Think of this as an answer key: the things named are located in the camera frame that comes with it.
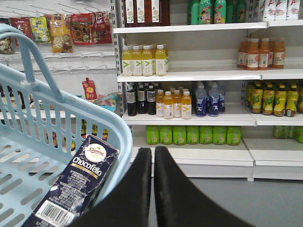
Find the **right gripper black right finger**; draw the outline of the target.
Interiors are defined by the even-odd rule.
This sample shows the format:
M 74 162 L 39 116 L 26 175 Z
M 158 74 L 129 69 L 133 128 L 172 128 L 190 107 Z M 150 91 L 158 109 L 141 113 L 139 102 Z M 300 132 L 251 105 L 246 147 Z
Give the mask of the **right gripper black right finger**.
M 201 192 L 165 146 L 155 148 L 154 195 L 160 227 L 249 227 Z

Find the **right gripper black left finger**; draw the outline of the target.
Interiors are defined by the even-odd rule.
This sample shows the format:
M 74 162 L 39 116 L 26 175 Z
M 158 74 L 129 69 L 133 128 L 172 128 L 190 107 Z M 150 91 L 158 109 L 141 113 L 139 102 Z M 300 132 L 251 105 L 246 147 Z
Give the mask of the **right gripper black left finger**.
M 147 227 L 152 181 L 152 151 L 140 148 L 119 184 L 71 227 Z

